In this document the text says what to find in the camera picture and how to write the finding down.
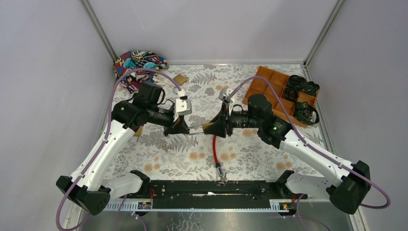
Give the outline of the small brass padlock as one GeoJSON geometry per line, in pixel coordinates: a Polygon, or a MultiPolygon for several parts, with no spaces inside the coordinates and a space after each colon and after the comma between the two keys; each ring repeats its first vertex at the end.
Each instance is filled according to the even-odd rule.
{"type": "Polygon", "coordinates": [[[213,123],[204,123],[199,126],[188,127],[188,135],[201,135],[205,134],[205,130],[208,129],[213,123]]]}

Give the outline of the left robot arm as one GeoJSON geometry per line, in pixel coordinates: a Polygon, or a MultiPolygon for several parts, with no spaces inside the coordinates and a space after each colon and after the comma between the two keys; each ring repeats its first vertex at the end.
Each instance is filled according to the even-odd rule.
{"type": "Polygon", "coordinates": [[[60,176],[56,182],[70,201],[95,216],[113,199],[131,193],[143,198],[149,193],[149,177],[137,170],[111,180],[104,180],[104,176],[118,152],[147,123],[162,126],[165,136],[189,134],[184,116],[192,109],[185,90],[178,91],[169,109],[160,107],[164,96],[161,86],[144,82],[131,99],[115,104],[105,130],[86,159],[70,176],[60,176]]]}

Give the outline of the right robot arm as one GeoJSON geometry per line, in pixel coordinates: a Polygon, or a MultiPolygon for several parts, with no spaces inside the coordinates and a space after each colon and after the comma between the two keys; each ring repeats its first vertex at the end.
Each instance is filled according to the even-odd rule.
{"type": "Polygon", "coordinates": [[[219,113],[203,125],[206,135],[225,138],[235,128],[255,128],[261,140],[273,147],[288,152],[317,170],[322,176],[305,176],[285,171],[276,185],[276,192],[282,198],[293,193],[329,200],[336,208],[347,214],[354,214],[369,192],[371,185],[347,171],[347,168],[369,178],[369,166],[358,161],[352,163],[329,151],[312,148],[313,142],[295,131],[290,123],[275,116],[272,105],[262,94],[249,97],[246,111],[233,111],[226,100],[219,113]]]}

